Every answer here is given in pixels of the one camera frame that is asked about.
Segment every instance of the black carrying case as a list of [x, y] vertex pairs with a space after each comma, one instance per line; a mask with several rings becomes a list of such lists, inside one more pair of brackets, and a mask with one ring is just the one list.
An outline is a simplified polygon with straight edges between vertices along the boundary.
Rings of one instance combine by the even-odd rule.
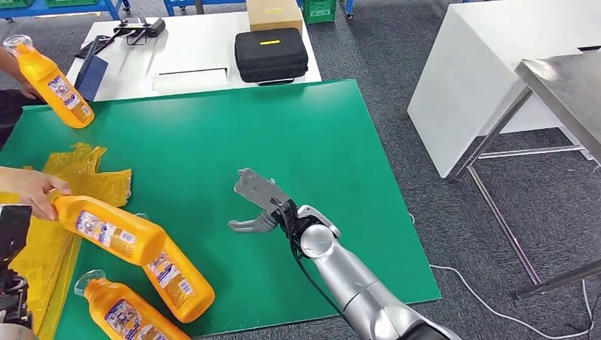
[[234, 55], [240, 76], [247, 83], [292, 81], [308, 69], [303, 37], [295, 28], [238, 33]]

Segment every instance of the orange bottle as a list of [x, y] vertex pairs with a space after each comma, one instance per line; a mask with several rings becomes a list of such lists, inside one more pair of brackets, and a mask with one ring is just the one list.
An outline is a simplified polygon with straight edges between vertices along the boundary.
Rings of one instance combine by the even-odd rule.
[[143, 269], [180, 322], [194, 321], [215, 300], [211, 286], [169, 237], [157, 259]]
[[75, 283], [90, 315], [111, 340], [190, 340], [180, 329], [122, 283], [106, 279], [103, 271], [85, 273]]
[[94, 120], [94, 112], [69, 83], [58, 66], [35, 48], [27, 35], [13, 35], [4, 41], [19, 64], [23, 76], [44, 98], [65, 125], [85, 128]]
[[88, 196], [52, 194], [61, 225], [138, 266], [154, 261], [167, 234], [160, 226]]

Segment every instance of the black object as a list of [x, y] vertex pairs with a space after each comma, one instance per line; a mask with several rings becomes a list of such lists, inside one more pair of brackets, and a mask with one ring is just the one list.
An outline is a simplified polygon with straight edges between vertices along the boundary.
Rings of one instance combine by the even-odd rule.
[[598, 51], [599, 49], [601, 49], [601, 45], [579, 47], [578, 49], [581, 52], [594, 52], [594, 51]]
[[[98, 44], [96, 45], [96, 49], [94, 49], [94, 54], [98, 54], [100, 51], [104, 50], [107, 46], [109, 46], [113, 41], [115, 41], [115, 36], [109, 37], [107, 35], [97, 35]], [[79, 59], [85, 59], [88, 55], [88, 51], [90, 51], [90, 47], [94, 44], [94, 40], [92, 40], [88, 45], [83, 46], [77, 53], [75, 53], [75, 57]]]
[[238, 33], [234, 54], [240, 76], [247, 83], [292, 82], [308, 69], [303, 37], [295, 28]]
[[82, 68], [79, 69], [79, 73], [77, 74], [77, 78], [75, 79], [75, 84], [73, 84], [73, 87], [75, 87], [76, 89], [79, 88], [79, 85], [82, 83], [82, 79], [84, 78], [84, 74], [86, 74], [88, 67], [90, 67], [92, 56], [98, 53], [96, 52], [96, 50], [98, 49], [98, 45], [100, 43], [101, 38], [102, 35], [97, 35], [96, 38], [94, 38], [94, 40], [86, 46], [88, 48], [88, 51], [84, 56], [84, 63], [82, 65]]
[[99, 40], [100, 37], [97, 36], [92, 42], [82, 68], [77, 74], [75, 84], [73, 84], [86, 101], [94, 101], [98, 89], [100, 89], [102, 78], [108, 68], [108, 63], [94, 54]]
[[397, 340], [449, 340], [449, 338], [440, 334], [434, 327], [422, 323]]
[[144, 33], [149, 38], [156, 38], [165, 30], [165, 20], [158, 18], [155, 23], [150, 25], [146, 19], [139, 19], [137, 23], [132, 23], [128, 19], [122, 20], [117, 27], [113, 28], [113, 32], [123, 32], [124, 34], [134, 32], [133, 35]]
[[25, 248], [31, 207], [2, 205], [0, 208], [0, 312], [6, 314], [0, 322], [32, 328], [33, 318], [27, 311], [27, 289], [23, 276], [9, 269], [15, 256]]
[[23, 107], [42, 104], [45, 102], [39, 98], [27, 98], [19, 90], [0, 90], [0, 148], [4, 146], [23, 114]]

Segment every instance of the white table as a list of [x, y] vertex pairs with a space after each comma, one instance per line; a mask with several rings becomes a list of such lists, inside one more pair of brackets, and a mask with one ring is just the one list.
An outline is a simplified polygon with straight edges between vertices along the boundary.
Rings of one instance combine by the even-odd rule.
[[[98, 53], [108, 62], [108, 68], [95, 101], [257, 86], [242, 81], [234, 59], [235, 36], [250, 31], [246, 12], [163, 19], [165, 31], [158, 38], [149, 39], [145, 46], [129, 46], [125, 38], [118, 38]], [[94, 23], [85, 43], [97, 35], [112, 35], [118, 24], [118, 21]], [[304, 26], [303, 41], [309, 56], [308, 71], [295, 82], [321, 81]], [[77, 58], [73, 61], [67, 74], [72, 83], [82, 63]], [[157, 76], [168, 73], [172, 75]]]
[[[428, 57], [408, 113], [441, 177], [486, 135], [524, 85], [522, 59], [573, 55], [601, 45], [599, 0], [502, 0], [453, 4]], [[502, 132], [560, 127], [532, 96]]]

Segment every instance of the white cable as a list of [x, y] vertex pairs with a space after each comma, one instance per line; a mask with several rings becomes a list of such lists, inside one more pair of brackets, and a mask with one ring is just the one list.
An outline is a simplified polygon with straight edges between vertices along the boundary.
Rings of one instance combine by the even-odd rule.
[[549, 335], [546, 335], [543, 332], [539, 331], [538, 329], [534, 328], [533, 326], [527, 324], [526, 322], [523, 322], [521, 320], [515, 319], [514, 317], [510, 317], [510, 316], [507, 316], [505, 314], [501, 314], [501, 313], [495, 311], [493, 308], [491, 308], [489, 305], [487, 305], [486, 302], [484, 302], [484, 300], [482, 300], [478, 296], [478, 294], [476, 294], [476, 292], [473, 291], [473, 289], [471, 289], [470, 285], [466, 282], [466, 279], [455, 268], [452, 268], [452, 267], [443, 267], [443, 266], [435, 266], [434, 264], [430, 264], [430, 266], [432, 268], [436, 268], [436, 269], [444, 269], [445, 271], [453, 271], [453, 272], [455, 272], [455, 274], [457, 274], [459, 276], [459, 278], [461, 279], [461, 281], [463, 281], [464, 285], [468, 288], [468, 290], [470, 291], [470, 293], [472, 293], [472, 295], [475, 296], [476, 299], [478, 299], [478, 301], [480, 301], [480, 303], [482, 303], [484, 305], [484, 307], [486, 307], [486, 309], [490, 310], [494, 315], [496, 315], [498, 317], [502, 317], [503, 319], [508, 319], [508, 320], [513, 321], [513, 322], [517, 322], [518, 324], [521, 324], [522, 326], [526, 326], [526, 327], [528, 327], [531, 330], [535, 331], [538, 335], [540, 335], [540, 336], [542, 336], [544, 338], [547, 338], [547, 339], [550, 339], [550, 340], [562, 340], [562, 339], [576, 338], [577, 336], [586, 335], [595, 326], [595, 323], [592, 321], [592, 312], [590, 310], [590, 305], [588, 304], [588, 296], [586, 294], [586, 282], [584, 280], [583, 280], [584, 301], [585, 301], [586, 310], [588, 312], [588, 316], [589, 316], [590, 322], [591, 322], [590, 328], [587, 329], [586, 331], [582, 331], [582, 332], [577, 333], [577, 334], [564, 335], [564, 336], [549, 336]]

